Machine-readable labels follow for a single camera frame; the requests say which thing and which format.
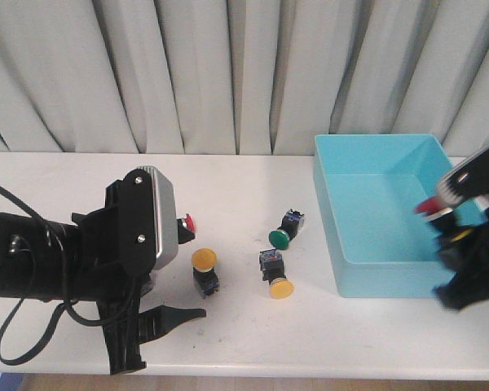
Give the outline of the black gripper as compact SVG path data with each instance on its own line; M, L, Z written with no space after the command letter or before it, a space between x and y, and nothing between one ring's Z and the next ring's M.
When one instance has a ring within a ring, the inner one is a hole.
M151 289L155 262L154 195L150 182L116 181L106 189L105 206L87 215L73 215L80 243L71 278L71 298L124 301L130 283L141 297ZM101 320L121 316L102 326L111 375L146 368L139 344L162 338L176 327L206 317L206 310L160 305L139 314L140 299L122 310L121 302L100 302Z
M479 225L461 225L452 209L431 216L438 236L437 254L452 279L434 288L435 296L450 310L489 300L489 206L487 220Z

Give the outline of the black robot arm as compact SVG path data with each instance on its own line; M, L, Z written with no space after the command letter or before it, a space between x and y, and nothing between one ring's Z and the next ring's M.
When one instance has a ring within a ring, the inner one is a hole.
M75 213L69 224L46 220L3 187L0 195L20 208L17 215L0 212L0 297L56 302L36 344L4 358L5 365L40 354L67 314L102 329L113 375L131 373L146 366L142 344L205 317L203 309L139 308L152 290L151 273L195 236L188 220L176 217L174 189L162 176L129 172L107 187L101 209Z

